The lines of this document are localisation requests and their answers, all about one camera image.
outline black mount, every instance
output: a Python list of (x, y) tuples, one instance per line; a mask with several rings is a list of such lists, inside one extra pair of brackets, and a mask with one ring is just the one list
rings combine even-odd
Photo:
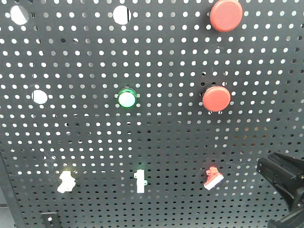
[(261, 158), (257, 171), (280, 193), (291, 212), (268, 228), (304, 228), (304, 161), (273, 153)]
[(58, 214), (56, 212), (47, 212), (41, 214), (45, 228), (61, 228)]

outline large hole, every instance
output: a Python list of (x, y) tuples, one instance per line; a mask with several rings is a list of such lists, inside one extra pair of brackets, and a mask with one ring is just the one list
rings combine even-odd
[(10, 9), (10, 18), (17, 25), (24, 25), (29, 21), (29, 14), (23, 6), (13, 6)]
[(117, 6), (113, 11), (113, 18), (117, 24), (126, 25), (131, 20), (131, 12), (126, 6)]
[(32, 92), (33, 101), (39, 105), (47, 102), (47, 100), (48, 100), (47, 98), (48, 98), (48, 95), (45, 92), (43, 92), (42, 90), (37, 89)]

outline red button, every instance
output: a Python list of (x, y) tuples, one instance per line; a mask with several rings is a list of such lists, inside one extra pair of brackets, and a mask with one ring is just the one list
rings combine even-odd
[(203, 105), (212, 112), (219, 112), (227, 108), (230, 103), (230, 92), (222, 86), (213, 86), (206, 90)]
[(242, 6), (236, 0), (219, 0), (210, 13), (211, 24), (219, 32), (234, 30), (240, 24), (242, 17)]

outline white circle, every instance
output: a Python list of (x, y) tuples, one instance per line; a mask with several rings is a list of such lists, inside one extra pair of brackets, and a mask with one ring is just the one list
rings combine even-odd
[(135, 104), (136, 98), (132, 93), (125, 92), (120, 94), (118, 102), (122, 107), (129, 108)]
[(42, 90), (37, 89), (32, 92), (33, 101), (39, 105), (47, 102), (47, 100), (48, 100), (47, 98), (48, 98), (48, 95), (45, 92), (43, 92)]
[(131, 12), (126, 6), (117, 6), (113, 11), (113, 18), (117, 24), (126, 25), (131, 20)]
[(23, 6), (13, 6), (10, 9), (10, 18), (17, 25), (24, 25), (29, 20), (29, 14)]

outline white switch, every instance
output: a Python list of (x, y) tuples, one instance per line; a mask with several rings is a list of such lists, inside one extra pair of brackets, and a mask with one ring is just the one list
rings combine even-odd
[(134, 173), (134, 178), (137, 179), (137, 193), (144, 193), (144, 186), (148, 184), (147, 180), (144, 179), (144, 170), (137, 170)]
[(71, 171), (63, 171), (59, 177), (62, 180), (61, 185), (58, 187), (57, 191), (60, 193), (65, 193), (66, 191), (72, 191), (75, 187), (75, 178), (71, 176)]

